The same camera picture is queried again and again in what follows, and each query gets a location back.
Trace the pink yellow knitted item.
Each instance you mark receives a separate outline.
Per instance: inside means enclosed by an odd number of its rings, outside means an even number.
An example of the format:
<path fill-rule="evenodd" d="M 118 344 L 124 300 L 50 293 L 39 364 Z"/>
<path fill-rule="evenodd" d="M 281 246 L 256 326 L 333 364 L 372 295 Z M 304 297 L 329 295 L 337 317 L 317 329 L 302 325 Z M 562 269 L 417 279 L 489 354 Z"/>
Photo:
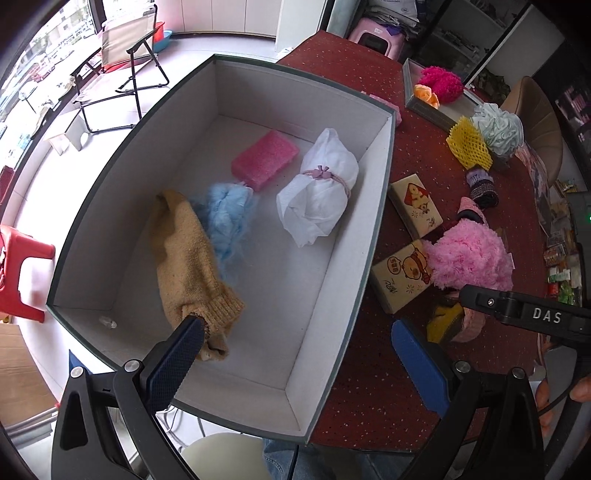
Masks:
<path fill-rule="evenodd" d="M 427 339 L 439 345 L 468 343 L 481 334 L 485 324 L 485 314 L 465 308 L 460 303 L 437 305 L 427 324 Z"/>

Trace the tan knitted sock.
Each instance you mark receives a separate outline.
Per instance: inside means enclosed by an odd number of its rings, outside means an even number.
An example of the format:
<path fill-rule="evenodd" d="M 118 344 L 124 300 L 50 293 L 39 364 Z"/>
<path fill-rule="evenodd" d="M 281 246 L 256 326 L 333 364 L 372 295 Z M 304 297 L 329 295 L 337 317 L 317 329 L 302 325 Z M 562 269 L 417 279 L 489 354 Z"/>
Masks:
<path fill-rule="evenodd" d="M 176 328 L 189 315 L 204 320 L 197 359 L 228 357 L 228 336 L 245 304 L 221 280 L 211 242 L 188 200 L 174 190 L 157 194 L 149 220 L 149 242 L 164 315 Z"/>

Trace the cream cartoon box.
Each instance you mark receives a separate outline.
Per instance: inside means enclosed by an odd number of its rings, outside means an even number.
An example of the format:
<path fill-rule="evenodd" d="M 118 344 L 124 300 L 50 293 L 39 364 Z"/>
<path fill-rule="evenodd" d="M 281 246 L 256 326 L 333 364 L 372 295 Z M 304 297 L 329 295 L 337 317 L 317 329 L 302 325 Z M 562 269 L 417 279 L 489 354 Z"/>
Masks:
<path fill-rule="evenodd" d="M 377 263 L 370 278 L 384 311 L 397 313 L 432 284 L 433 271 L 423 242 L 411 244 Z"/>
<path fill-rule="evenodd" d="M 443 224 L 443 218 L 417 174 L 389 185 L 388 196 L 413 239 L 421 239 Z"/>

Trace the pink fluffy yarn ball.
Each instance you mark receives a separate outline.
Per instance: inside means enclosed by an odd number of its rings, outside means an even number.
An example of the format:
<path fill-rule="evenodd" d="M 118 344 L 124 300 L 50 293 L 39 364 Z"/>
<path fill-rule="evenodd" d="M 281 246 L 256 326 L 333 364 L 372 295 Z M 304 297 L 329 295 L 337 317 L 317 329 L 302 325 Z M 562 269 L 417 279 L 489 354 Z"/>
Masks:
<path fill-rule="evenodd" d="M 486 224 L 462 219 L 435 243 L 422 241 L 432 270 L 432 283 L 461 290 L 474 285 L 500 291 L 513 289 L 513 263 L 502 238 Z"/>

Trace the pink navy striped sock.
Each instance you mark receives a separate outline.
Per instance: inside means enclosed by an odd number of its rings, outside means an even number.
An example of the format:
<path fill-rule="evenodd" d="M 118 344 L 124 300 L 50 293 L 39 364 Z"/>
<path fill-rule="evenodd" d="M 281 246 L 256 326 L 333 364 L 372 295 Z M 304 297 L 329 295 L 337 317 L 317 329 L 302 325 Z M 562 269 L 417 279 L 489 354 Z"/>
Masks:
<path fill-rule="evenodd" d="M 457 213 L 458 221 L 471 221 L 484 226 L 489 226 L 486 217 L 477 203 L 470 197 L 462 197 Z"/>

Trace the pink foam sponge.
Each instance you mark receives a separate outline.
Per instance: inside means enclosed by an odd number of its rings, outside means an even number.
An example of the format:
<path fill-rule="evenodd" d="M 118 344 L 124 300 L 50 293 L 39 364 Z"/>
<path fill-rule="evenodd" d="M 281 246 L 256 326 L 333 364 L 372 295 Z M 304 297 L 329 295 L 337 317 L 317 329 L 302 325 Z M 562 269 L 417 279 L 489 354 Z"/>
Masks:
<path fill-rule="evenodd" d="M 232 160 L 231 174 L 254 191 L 260 191 L 299 152 L 296 144 L 271 130 Z"/>

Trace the side table with snacks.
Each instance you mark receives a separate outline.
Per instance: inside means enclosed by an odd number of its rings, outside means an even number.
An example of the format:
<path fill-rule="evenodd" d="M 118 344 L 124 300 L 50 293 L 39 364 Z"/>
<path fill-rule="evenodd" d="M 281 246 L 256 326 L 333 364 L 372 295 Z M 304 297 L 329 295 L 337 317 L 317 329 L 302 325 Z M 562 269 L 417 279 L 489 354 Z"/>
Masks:
<path fill-rule="evenodd" d="M 590 192 L 557 180 L 542 206 L 548 295 L 590 308 Z"/>

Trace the patterned cushion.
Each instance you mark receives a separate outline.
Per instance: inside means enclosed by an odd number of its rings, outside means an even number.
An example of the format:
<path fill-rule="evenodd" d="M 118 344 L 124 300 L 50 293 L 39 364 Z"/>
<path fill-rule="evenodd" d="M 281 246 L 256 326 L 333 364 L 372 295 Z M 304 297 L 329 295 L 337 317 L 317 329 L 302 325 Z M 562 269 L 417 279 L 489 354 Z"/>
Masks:
<path fill-rule="evenodd" d="M 538 153 L 527 142 L 516 150 L 515 156 L 528 170 L 533 185 L 539 224 L 544 235 L 548 237 L 551 233 L 552 214 L 549 199 L 548 175 L 545 164 Z"/>

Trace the large grey storage box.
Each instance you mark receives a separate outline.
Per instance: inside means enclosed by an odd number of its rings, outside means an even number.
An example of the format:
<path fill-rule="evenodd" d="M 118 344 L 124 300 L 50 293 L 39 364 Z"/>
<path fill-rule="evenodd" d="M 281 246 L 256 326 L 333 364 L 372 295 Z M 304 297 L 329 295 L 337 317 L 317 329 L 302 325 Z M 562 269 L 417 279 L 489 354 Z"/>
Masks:
<path fill-rule="evenodd" d="M 370 276 L 395 128 L 392 108 L 335 82 L 211 57 L 98 175 L 59 255 L 50 311 L 113 367 L 165 339 L 149 218 L 178 193 L 245 310 L 202 348 L 176 402 L 235 430 L 310 440 Z"/>

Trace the red plastic stool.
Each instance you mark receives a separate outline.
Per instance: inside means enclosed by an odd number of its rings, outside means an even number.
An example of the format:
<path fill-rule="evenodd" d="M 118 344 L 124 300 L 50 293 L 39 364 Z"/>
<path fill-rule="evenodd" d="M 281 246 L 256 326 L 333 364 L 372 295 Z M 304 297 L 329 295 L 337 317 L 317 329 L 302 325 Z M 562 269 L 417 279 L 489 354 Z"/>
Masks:
<path fill-rule="evenodd" d="M 35 240 L 17 229 L 1 225 L 1 312 L 43 323 L 43 310 L 26 304 L 19 290 L 22 266 L 29 258 L 52 260 L 55 246 Z"/>

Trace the mint green mesh pouf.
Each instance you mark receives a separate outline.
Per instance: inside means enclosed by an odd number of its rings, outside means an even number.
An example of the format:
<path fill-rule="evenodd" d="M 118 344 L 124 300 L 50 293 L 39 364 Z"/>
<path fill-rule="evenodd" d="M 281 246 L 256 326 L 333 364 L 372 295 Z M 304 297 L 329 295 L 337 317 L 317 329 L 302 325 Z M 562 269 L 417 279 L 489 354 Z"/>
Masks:
<path fill-rule="evenodd" d="M 524 129 L 519 116 L 494 103 L 476 107 L 471 120 L 497 157 L 509 158 L 524 144 Z"/>

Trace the yellow foam net sleeve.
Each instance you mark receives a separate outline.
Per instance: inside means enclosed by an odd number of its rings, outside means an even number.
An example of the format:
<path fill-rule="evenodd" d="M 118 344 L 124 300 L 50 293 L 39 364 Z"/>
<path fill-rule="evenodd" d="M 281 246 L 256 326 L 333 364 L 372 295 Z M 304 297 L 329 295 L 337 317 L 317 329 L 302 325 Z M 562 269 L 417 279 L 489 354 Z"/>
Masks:
<path fill-rule="evenodd" d="M 480 167 L 489 171 L 493 166 L 493 159 L 484 138 L 469 118 L 460 117 L 451 128 L 446 142 L 452 154 L 466 170 Z"/>

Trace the white cloth bundle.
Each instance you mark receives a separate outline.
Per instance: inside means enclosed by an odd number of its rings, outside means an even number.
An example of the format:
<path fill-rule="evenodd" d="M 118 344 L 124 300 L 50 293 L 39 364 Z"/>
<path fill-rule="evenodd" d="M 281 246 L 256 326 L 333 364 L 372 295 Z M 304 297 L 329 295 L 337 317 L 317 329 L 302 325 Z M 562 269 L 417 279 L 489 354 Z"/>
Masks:
<path fill-rule="evenodd" d="M 348 206 L 359 175 L 355 155 L 327 128 L 304 155 L 300 172 L 276 196 L 284 230 L 297 247 L 327 237 Z"/>

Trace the grey shallow tray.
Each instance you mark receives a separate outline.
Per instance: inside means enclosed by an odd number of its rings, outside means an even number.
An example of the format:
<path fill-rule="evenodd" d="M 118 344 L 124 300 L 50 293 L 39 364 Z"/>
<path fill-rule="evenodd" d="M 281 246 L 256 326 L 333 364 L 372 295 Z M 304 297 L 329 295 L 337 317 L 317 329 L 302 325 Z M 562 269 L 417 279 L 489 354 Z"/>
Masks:
<path fill-rule="evenodd" d="M 407 109 L 419 114 L 441 128 L 447 134 L 447 137 L 451 128 L 458 122 L 461 116 L 465 116 L 471 120 L 476 107 L 484 103 L 489 103 L 479 100 L 472 92 L 464 89 L 463 95 L 455 102 L 450 104 L 440 103 L 439 109 L 431 107 L 414 96 L 414 86 L 419 84 L 423 69 L 424 67 L 411 60 L 406 61 L 403 65 L 405 106 Z M 511 157 L 500 158 L 490 150 L 489 153 L 493 159 L 493 165 L 504 163 Z"/>

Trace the pink plastic stool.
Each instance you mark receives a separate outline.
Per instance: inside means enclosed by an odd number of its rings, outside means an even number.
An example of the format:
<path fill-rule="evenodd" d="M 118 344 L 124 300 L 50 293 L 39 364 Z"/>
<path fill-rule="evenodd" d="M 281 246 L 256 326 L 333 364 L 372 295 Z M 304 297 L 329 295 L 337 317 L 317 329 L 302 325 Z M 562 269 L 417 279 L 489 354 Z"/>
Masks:
<path fill-rule="evenodd" d="M 385 27 L 372 22 L 360 22 L 349 35 L 349 41 L 365 46 L 392 60 L 399 59 L 405 40 L 404 32 L 399 27 Z"/>

